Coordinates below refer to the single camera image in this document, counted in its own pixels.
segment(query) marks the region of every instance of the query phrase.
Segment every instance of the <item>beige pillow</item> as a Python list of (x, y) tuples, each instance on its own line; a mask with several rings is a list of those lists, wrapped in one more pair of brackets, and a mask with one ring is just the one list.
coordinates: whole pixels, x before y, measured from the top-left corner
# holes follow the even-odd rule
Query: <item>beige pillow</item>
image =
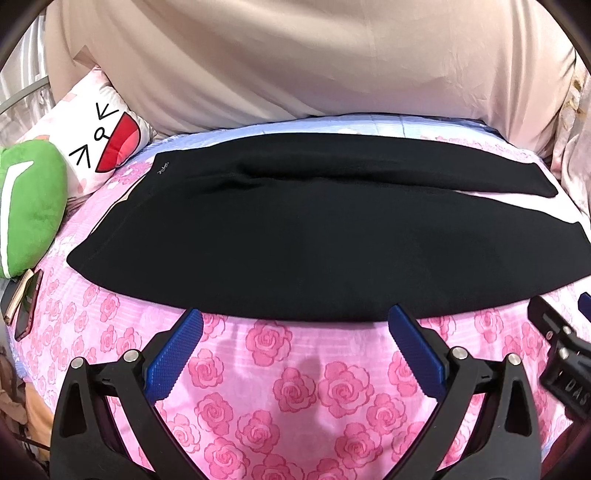
[(574, 64), (535, 0), (55, 0), (46, 45), (56, 100), (97, 63), (165, 134), (411, 113), (540, 154)]

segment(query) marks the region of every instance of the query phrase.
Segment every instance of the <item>pink bedding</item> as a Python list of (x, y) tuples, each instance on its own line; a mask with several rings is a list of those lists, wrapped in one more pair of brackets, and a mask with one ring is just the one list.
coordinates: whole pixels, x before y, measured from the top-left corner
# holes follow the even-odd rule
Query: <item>pink bedding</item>
[[(470, 140), (437, 136), (428, 129), (420, 135), (467, 143), (516, 161), (540, 162), (534, 154), (486, 133), (471, 132)], [(136, 161), (116, 172), (64, 225), (39, 265), (45, 277), (35, 325), (15, 349), (52, 410), (75, 356), (85, 356), (90, 362), (114, 361), (129, 348), (141, 349), (181, 314), (178, 309), (103, 291), (73, 272), (65, 261), (105, 210), (149, 169), (151, 161)], [(581, 220), (562, 191), (554, 199), (494, 197), (568, 221)], [(162, 271), (154, 281), (169, 279)], [(577, 311), (576, 300), (586, 290), (591, 291), (589, 279), (545, 296), (583, 338), (591, 336), (590, 329)], [(527, 322), (526, 306), (521, 302), (421, 323), (438, 331), (450, 346), (462, 345), (474, 356), (499, 360), (510, 352), (521, 355), (547, 449), (569, 422), (563, 408), (536, 382), (545, 366), (547, 347)], [(418, 388), (385, 323), (312, 325), (216, 314), (204, 314), (204, 321), (202, 341), (172, 394), (158, 402), (157, 408), (209, 478), (382, 478), (434, 407), (434, 401)], [(473, 399), (445, 464), (459, 458), (481, 401), (480, 397)], [(147, 466), (120, 404), (112, 399), (111, 406), (133, 459)]]

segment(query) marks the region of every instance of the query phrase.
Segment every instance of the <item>rose print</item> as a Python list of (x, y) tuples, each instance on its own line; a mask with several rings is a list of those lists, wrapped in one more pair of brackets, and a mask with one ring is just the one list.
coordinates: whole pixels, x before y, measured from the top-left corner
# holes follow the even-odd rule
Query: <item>rose print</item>
[(105, 323), (107, 320), (112, 320), (117, 315), (117, 310), (119, 310), (119, 299), (117, 295), (109, 293), (100, 304), (100, 321)]
[(54, 362), (57, 362), (58, 357), (61, 353), (61, 337), (55, 338), (51, 343), (51, 347), (49, 349), (49, 355)]
[(519, 356), (523, 356), (521, 345), (519, 344), (519, 339), (517, 337), (507, 335), (503, 342), (503, 357), (509, 355), (509, 353), (516, 353)]
[(574, 302), (577, 302), (579, 300), (579, 296), (574, 290), (574, 284), (570, 283), (566, 285), (566, 290), (570, 293), (570, 297), (573, 299)]
[(29, 351), (27, 352), (26, 359), (31, 376), (37, 378), (37, 375), (39, 374), (39, 357), (33, 355), (33, 352)]
[(497, 335), (503, 331), (503, 320), (497, 309), (481, 310), (474, 314), (474, 326), (484, 340), (494, 343)]
[(116, 397), (107, 397), (107, 401), (109, 402), (109, 406), (111, 407), (111, 412), (115, 414), (115, 412), (117, 412), (117, 408), (121, 407), (121, 401)]
[(394, 352), (392, 355), (392, 362), (388, 367), (388, 379), (402, 397), (412, 397), (418, 391), (418, 382), (400, 352)]
[(347, 468), (363, 468), (383, 452), (382, 437), (361, 423), (349, 423), (336, 439), (335, 452)]
[(72, 357), (80, 356), (84, 352), (84, 340), (80, 335), (72, 344)]
[(253, 480), (303, 480), (304, 471), (281, 455), (267, 455), (262, 465), (253, 467), (251, 476)]
[(100, 293), (100, 288), (96, 285), (88, 285), (88, 288), (85, 290), (84, 294), (82, 295), (82, 306), (87, 307), (95, 302), (97, 296)]
[(356, 480), (355, 470), (344, 469), (332, 458), (323, 458), (316, 470), (308, 473), (306, 480)]
[(150, 462), (148, 461), (148, 458), (146, 457), (146, 454), (142, 450), (142, 447), (138, 447), (138, 455), (139, 455), (139, 462), (140, 462), (140, 464), (144, 468), (147, 468), (148, 470), (154, 471), (154, 469), (152, 468), (152, 465), (150, 465)]
[(329, 408), (330, 414), (341, 419), (355, 413), (374, 394), (365, 368), (343, 362), (331, 362), (324, 369), (324, 378), (318, 383), (318, 398)]
[(195, 387), (215, 387), (223, 382), (223, 362), (211, 350), (202, 348), (189, 359), (189, 375)]
[(63, 323), (68, 323), (70, 320), (72, 320), (72, 318), (74, 318), (75, 314), (76, 314), (76, 304), (73, 301), (71, 301), (70, 304), (64, 310), (64, 316), (61, 321)]
[(49, 312), (49, 319), (55, 322), (61, 315), (61, 300), (55, 301), (51, 305), (51, 311)]
[(398, 462), (408, 448), (413, 444), (418, 434), (421, 432), (425, 422), (415, 421), (411, 423), (406, 432), (400, 432), (392, 439), (392, 461)]
[(546, 411), (546, 408), (548, 408), (548, 394), (541, 388), (538, 388), (534, 392), (534, 403), (538, 417), (541, 417)]
[(556, 303), (560, 301), (560, 290), (554, 290), (548, 293), (548, 296)]
[(41, 341), (43, 342), (43, 345), (45, 346), (49, 346), (49, 344), (51, 343), (51, 339), (53, 338), (53, 327), (51, 325), (48, 325), (45, 330), (43, 330), (43, 334), (41, 335)]
[(523, 352), (532, 359), (537, 359), (544, 345), (544, 338), (529, 322), (521, 325), (521, 333), (523, 334)]
[(374, 404), (368, 408), (365, 417), (371, 428), (380, 435), (387, 435), (406, 423), (407, 416), (404, 410), (404, 403), (398, 398), (392, 398), (387, 393), (380, 393), (376, 395)]
[(316, 402), (316, 383), (297, 368), (287, 367), (281, 378), (273, 384), (273, 394), (279, 402), (279, 409), (295, 413)]
[(470, 400), (470, 404), (468, 405), (468, 410), (467, 410), (467, 412), (470, 415), (477, 416), (480, 413), (480, 409), (482, 408), (482, 404), (484, 403), (484, 397), (485, 397), (484, 393), (472, 396), (472, 399)]
[(39, 377), (39, 380), (37, 380), (37, 393), (39, 393), (39, 395), (43, 396), (43, 395), (45, 395), (46, 389), (47, 389), (47, 382), (45, 381), (45, 377)]
[(462, 426), (456, 434), (456, 438), (453, 439), (453, 442), (443, 459), (443, 463), (441, 464), (442, 467), (456, 463), (460, 459), (469, 437), (470, 432), (467, 428)]
[(558, 417), (554, 425), (554, 438), (557, 439), (570, 426), (571, 423), (572, 422), (564, 415)]
[(61, 326), (62, 326), (61, 322), (56, 322), (56, 324), (53, 326), (53, 338), (57, 338), (60, 336)]
[(567, 306), (564, 303), (560, 307), (560, 313), (562, 314), (562, 316), (564, 317), (564, 319), (567, 322), (570, 323), (573, 321), (573, 315), (570, 313), (570, 310), (567, 308)]
[(257, 410), (238, 419), (236, 438), (256, 453), (271, 453), (279, 442), (279, 427), (273, 423), (271, 412)]
[(56, 292), (57, 287), (59, 287), (59, 286), (60, 286), (60, 281), (57, 278), (54, 281), (49, 282), (47, 284), (47, 294), (53, 295)]
[(117, 341), (117, 332), (115, 327), (109, 325), (109, 327), (100, 336), (100, 351), (103, 353), (110, 352), (115, 346)]
[(542, 447), (545, 447), (550, 439), (550, 425), (546, 419), (538, 419), (538, 423), (540, 425), (540, 442)]
[(189, 422), (185, 415), (177, 413), (173, 421), (166, 423), (174, 438), (187, 453), (195, 453), (200, 449), (201, 433), (195, 425)]
[(86, 352), (84, 352), (84, 355), (82, 355), (84, 358), (86, 358), (86, 361), (90, 364), (95, 364), (96, 363), (96, 348), (95, 347), (90, 347)]
[(40, 356), (43, 353), (43, 340), (41, 336), (35, 334), (31, 337), (31, 350), (35, 355)]
[(127, 350), (142, 348), (142, 337), (134, 330), (133, 327), (125, 329), (123, 337), (117, 338), (116, 350), (117, 355), (123, 355)]
[(62, 372), (65, 372), (66, 370), (68, 370), (69, 363), (70, 361), (68, 359), (68, 349), (64, 348), (60, 352), (60, 356), (57, 358), (57, 367)]
[(160, 416), (162, 417), (162, 419), (164, 421), (167, 421), (168, 420), (168, 414), (166, 413), (166, 410), (164, 409), (164, 402), (162, 400), (158, 400), (154, 404), (154, 408), (160, 414)]
[(214, 315), (211, 313), (203, 313), (203, 336), (200, 342), (205, 342), (210, 338), (217, 338), (226, 330), (225, 315)]
[(51, 409), (55, 410), (57, 406), (57, 393), (55, 393), (53, 390), (48, 390), (46, 396), (49, 401), (49, 405), (51, 406)]
[(219, 480), (241, 480), (246, 477), (246, 469), (251, 463), (234, 442), (222, 437), (205, 448), (203, 457), (209, 464), (211, 476)]
[(47, 382), (50, 385), (56, 384), (56, 365), (52, 363), (47, 369)]
[(445, 315), (443, 317), (435, 317), (426, 319), (428, 325), (427, 328), (432, 328), (439, 332), (439, 336), (446, 342), (449, 340), (450, 335), (456, 333), (456, 321), (453, 317)]
[(81, 314), (76, 317), (74, 320), (74, 331), (76, 333), (82, 333), (88, 324), (88, 314), (86, 310), (84, 310)]
[(206, 432), (213, 432), (215, 435), (227, 435), (230, 432), (234, 411), (219, 393), (205, 395), (195, 407), (194, 412), (197, 423)]
[(277, 322), (257, 320), (246, 335), (246, 349), (252, 352), (255, 365), (270, 367), (290, 354), (292, 336), (287, 327)]

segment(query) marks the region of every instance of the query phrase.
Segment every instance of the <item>green pillow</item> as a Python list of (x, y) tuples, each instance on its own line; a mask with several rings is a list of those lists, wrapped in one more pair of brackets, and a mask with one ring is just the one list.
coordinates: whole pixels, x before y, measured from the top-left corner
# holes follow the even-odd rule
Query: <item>green pillow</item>
[(33, 268), (61, 224), (67, 200), (66, 162), (45, 140), (0, 148), (0, 277)]

